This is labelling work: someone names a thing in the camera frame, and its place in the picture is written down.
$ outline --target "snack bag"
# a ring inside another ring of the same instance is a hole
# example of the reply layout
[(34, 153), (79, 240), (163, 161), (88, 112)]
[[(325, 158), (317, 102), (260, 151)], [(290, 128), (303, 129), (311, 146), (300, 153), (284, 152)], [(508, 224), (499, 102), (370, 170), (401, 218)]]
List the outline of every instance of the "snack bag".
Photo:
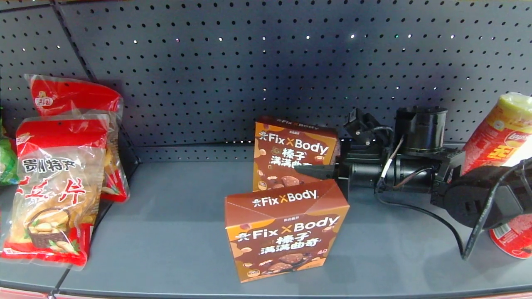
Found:
[(41, 116), (83, 113), (104, 113), (109, 116), (102, 198), (116, 202), (126, 201), (129, 198), (129, 186), (118, 156), (118, 130), (123, 106), (120, 94), (105, 86), (81, 80), (34, 74), (26, 74), (24, 77), (30, 85), (35, 108)]
[(4, 136), (5, 130), (0, 119), (0, 185), (16, 185), (19, 177), (16, 176), (16, 154), (13, 151), (11, 140)]
[(109, 117), (67, 118), (26, 119), (17, 130), (21, 180), (2, 258), (87, 263)]
[(532, 135), (532, 97), (501, 95), (464, 145), (463, 173), (485, 165), (501, 166)]

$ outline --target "store shelf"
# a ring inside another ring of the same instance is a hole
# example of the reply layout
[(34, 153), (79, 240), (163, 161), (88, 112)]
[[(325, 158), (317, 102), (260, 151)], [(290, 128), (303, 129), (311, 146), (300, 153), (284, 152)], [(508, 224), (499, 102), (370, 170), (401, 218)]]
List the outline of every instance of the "store shelf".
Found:
[[(532, 260), (500, 251), (486, 234), (460, 259), (450, 231), (418, 212), (353, 192), (325, 266), (240, 284), (224, 230), (223, 199), (251, 190), (250, 162), (146, 163), (131, 200), (113, 204), (81, 272), (61, 293), (127, 297), (469, 296), (532, 289)], [(388, 200), (427, 207), (426, 196)], [(469, 229), (452, 221), (466, 237)]]
[[(0, 187), (0, 248), (3, 247), (6, 227), (16, 186)], [(35, 264), (9, 263), (0, 260), (0, 287), (51, 292), (65, 273), (65, 268), (43, 267)]]

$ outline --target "black cable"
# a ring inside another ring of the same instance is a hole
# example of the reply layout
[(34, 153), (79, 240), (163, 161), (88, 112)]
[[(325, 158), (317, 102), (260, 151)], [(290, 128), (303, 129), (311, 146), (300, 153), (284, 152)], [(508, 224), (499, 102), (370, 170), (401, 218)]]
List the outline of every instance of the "black cable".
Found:
[[(415, 172), (411, 173), (408, 177), (406, 177), (403, 181), (401, 181), (401, 183), (399, 183), (397, 186), (402, 186), (402, 185), (406, 184), (409, 180), (411, 180), (412, 178), (417, 176), (418, 174), (420, 174), (420, 173), (422, 173), (424, 171), (432, 170), (432, 169), (433, 169), (432, 167), (420, 168), (420, 169), (416, 170)], [(460, 234), (453, 227), (452, 224), (450, 224), (447, 220), (443, 219), (442, 217), (440, 217), (440, 216), (438, 216), (438, 215), (436, 215), (436, 214), (434, 214), (434, 213), (432, 213), (432, 212), (430, 212), (428, 210), (425, 210), (423, 208), (420, 208), (420, 207), (417, 207), (417, 206), (413, 206), (413, 205), (409, 205), (409, 204), (392, 203), (392, 202), (383, 201), (380, 198), (380, 196), (379, 196), (380, 188), (383, 187), (383, 186), (384, 186), (384, 180), (379, 180), (377, 185), (375, 186), (375, 190), (374, 190), (375, 198), (380, 203), (383, 203), (383, 204), (386, 204), (386, 205), (404, 207), (404, 208), (407, 208), (407, 209), (410, 209), (410, 210), (418, 211), (418, 212), (421, 212), (421, 213), (423, 213), (425, 215), (431, 216), (432, 218), (438, 220), (439, 222), (443, 223), (448, 229), (450, 229), (451, 232), (453, 233), (454, 238), (456, 239), (456, 243), (458, 244), (458, 250), (460, 251), (460, 254), (462, 254), (464, 252), (462, 238), (460, 237)]]
[(390, 132), (390, 135), (392, 135), (394, 133), (394, 129), (392, 129), (390, 126), (376, 126), (376, 127), (372, 128), (370, 131), (375, 132), (375, 131), (379, 131), (379, 130), (387, 130), (387, 131)]
[(478, 236), (483, 231), (484, 224), (486, 223), (489, 212), (492, 209), (493, 201), (495, 198), (495, 193), (497, 192), (497, 189), (501, 185), (502, 181), (504, 181), (504, 179), (506, 179), (507, 176), (509, 176), (512, 172), (516, 171), (519, 167), (522, 167), (524, 169), (531, 162), (532, 162), (532, 158), (521, 160), (519, 164), (510, 167), (505, 173), (503, 173), (501, 177), (499, 177), (498, 180), (495, 182), (495, 184), (491, 187), (488, 193), (488, 198), (486, 200), (486, 205), (482, 209), (482, 213), (480, 214), (480, 217), (478, 218), (477, 223), (475, 223), (475, 226), (473, 227), (473, 230), (471, 231), (471, 235), (469, 235), (469, 239), (467, 240), (467, 244), (465, 245), (465, 250), (461, 252), (461, 256), (463, 260), (467, 260), (467, 258), (471, 254), (471, 251), (473, 250), (473, 247), (475, 246), (475, 242), (477, 241)]
[(420, 173), (424, 171), (433, 170), (433, 169), (434, 168), (432, 167), (421, 167), (418, 170), (414, 171), (413, 173), (409, 174), (406, 178), (404, 178), (401, 182), (399, 182), (399, 184), (393, 186), (392, 189), (399, 189), (400, 187), (402, 187), (407, 182), (411, 181), (415, 176), (419, 175)]
[(443, 219), (442, 217), (430, 212), (430, 211), (427, 211), (425, 209), (422, 209), (420, 207), (417, 207), (417, 206), (413, 206), (413, 205), (409, 205), (409, 204), (403, 204), (403, 203), (391, 203), (391, 202), (387, 202), (387, 201), (383, 201), (380, 196), (379, 196), (379, 192), (376, 190), (375, 192), (375, 198), (380, 201), (381, 203), (383, 204), (386, 204), (386, 205), (392, 205), (392, 206), (400, 206), (400, 207), (405, 207), (407, 209), (410, 209), (410, 210), (414, 210), (414, 211), (418, 211), (418, 212), (421, 212), (425, 215), (429, 215), (431, 216), (432, 218), (438, 220), (439, 222), (443, 223), (446, 227), (448, 227), (451, 232), (453, 233), (454, 235), (454, 238), (456, 239), (456, 242), (458, 243), (458, 249), (460, 250), (460, 253), (463, 252), (463, 242), (462, 242), (462, 238), (460, 237), (460, 234), (458, 234), (458, 231), (453, 227), (452, 224), (450, 224), (447, 220)]

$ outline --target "peanut snack bag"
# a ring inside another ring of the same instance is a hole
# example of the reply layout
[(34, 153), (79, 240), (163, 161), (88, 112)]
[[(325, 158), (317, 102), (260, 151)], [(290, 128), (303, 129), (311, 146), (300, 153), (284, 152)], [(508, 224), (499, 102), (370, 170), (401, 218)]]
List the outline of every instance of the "peanut snack bag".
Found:
[(31, 118), (16, 133), (18, 175), (0, 257), (84, 266), (98, 213), (109, 117)]
[(126, 174), (118, 155), (118, 130), (122, 119), (123, 99), (105, 86), (75, 80), (25, 74), (35, 109), (41, 116), (68, 114), (107, 114), (110, 119), (105, 153), (105, 180), (102, 198), (124, 202), (129, 198)]

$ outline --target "fix x body box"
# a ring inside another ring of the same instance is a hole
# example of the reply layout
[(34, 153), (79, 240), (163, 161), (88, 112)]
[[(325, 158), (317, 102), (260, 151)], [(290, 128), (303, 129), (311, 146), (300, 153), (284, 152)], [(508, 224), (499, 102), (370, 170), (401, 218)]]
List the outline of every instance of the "fix x body box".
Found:
[(334, 164), (339, 154), (335, 129), (260, 117), (255, 125), (253, 191), (319, 181), (294, 167)]
[(241, 283), (323, 265), (349, 204), (333, 179), (226, 197)]

